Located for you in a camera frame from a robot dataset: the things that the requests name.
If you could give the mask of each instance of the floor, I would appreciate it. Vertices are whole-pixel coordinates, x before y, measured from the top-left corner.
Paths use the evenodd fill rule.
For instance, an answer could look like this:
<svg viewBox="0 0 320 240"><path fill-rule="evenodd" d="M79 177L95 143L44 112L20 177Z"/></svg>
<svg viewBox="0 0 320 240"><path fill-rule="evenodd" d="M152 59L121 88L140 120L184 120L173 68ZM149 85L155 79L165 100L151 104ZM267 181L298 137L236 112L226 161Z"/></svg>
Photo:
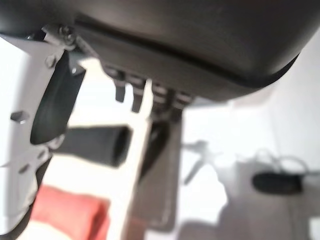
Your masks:
<svg viewBox="0 0 320 240"><path fill-rule="evenodd" d="M230 105L185 112L175 227L149 230L145 240L320 239L320 176L306 177L304 194L290 197L259 193L251 185L255 173L277 170L273 156L279 153L262 114ZM204 164L188 181L199 161Z"/></svg>

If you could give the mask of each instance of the bolt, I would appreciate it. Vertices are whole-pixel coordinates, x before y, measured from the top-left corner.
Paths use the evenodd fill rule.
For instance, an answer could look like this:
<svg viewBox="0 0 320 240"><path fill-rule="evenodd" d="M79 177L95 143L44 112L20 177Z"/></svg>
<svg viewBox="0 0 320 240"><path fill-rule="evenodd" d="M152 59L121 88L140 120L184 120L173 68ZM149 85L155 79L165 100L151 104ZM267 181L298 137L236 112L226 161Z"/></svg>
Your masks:
<svg viewBox="0 0 320 240"><path fill-rule="evenodd" d="M72 45L76 41L76 36L73 34L73 31L68 26L62 26L59 28L59 34L63 37L64 43L66 45Z"/></svg>
<svg viewBox="0 0 320 240"><path fill-rule="evenodd" d="M47 56L44 63L48 69L51 69L55 66L57 59L54 55Z"/></svg>

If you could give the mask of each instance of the white plastic part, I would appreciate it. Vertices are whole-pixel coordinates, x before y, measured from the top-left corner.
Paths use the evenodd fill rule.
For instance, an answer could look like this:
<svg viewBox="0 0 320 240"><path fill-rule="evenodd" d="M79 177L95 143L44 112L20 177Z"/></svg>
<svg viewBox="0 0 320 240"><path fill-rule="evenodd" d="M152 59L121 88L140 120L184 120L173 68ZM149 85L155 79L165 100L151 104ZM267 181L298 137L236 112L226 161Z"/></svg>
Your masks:
<svg viewBox="0 0 320 240"><path fill-rule="evenodd" d="M0 235L21 221L37 193L37 169L50 154L30 143L33 121L64 50L0 35Z"/></svg>

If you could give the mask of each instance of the black object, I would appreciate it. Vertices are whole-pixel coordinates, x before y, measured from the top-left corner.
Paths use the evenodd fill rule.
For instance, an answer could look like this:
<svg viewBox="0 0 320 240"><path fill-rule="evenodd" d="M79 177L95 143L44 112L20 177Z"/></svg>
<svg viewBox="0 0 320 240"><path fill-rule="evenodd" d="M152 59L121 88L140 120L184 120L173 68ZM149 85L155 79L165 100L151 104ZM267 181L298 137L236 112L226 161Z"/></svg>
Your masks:
<svg viewBox="0 0 320 240"><path fill-rule="evenodd" d="M261 172L252 179L253 187L262 193L272 195L297 195L303 192L303 175Z"/></svg>
<svg viewBox="0 0 320 240"><path fill-rule="evenodd" d="M86 71L72 75L69 54L64 52L36 112L30 142L38 145L65 133Z"/></svg>
<svg viewBox="0 0 320 240"><path fill-rule="evenodd" d="M226 100L288 70L319 27L320 1L0 1L3 34L29 35L47 24L75 22L88 24L76 30L111 66ZM95 27L105 38L96 39Z"/></svg>
<svg viewBox="0 0 320 240"><path fill-rule="evenodd" d="M50 161L51 161L51 158L48 161L46 161L43 165L41 165L35 173L38 188L42 183L42 179L45 175L45 172L48 168ZM34 207L35 201L36 199L29 206L29 210L26 212L26 214L24 215L22 220L19 222L19 224L11 232L8 232L7 234L4 234L4 235L0 235L0 240L16 240L21 235L21 233L26 229L29 223L31 212Z"/></svg>
<svg viewBox="0 0 320 240"><path fill-rule="evenodd" d="M62 145L53 152L119 167L126 160L131 135L126 126L70 128Z"/></svg>
<svg viewBox="0 0 320 240"><path fill-rule="evenodd" d="M115 86L115 100L123 103L126 95L126 75L123 71L119 71L112 67L102 66L105 74L113 79Z"/></svg>

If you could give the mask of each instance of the red object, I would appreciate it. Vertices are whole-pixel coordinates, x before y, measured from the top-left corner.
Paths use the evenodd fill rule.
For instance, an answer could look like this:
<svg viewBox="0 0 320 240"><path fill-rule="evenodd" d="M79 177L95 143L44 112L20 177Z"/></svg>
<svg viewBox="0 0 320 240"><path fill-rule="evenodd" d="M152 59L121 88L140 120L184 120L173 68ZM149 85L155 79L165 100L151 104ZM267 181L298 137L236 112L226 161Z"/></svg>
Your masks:
<svg viewBox="0 0 320 240"><path fill-rule="evenodd" d="M110 225L110 203L89 195L40 187L31 219L51 225L72 240L105 240Z"/></svg>

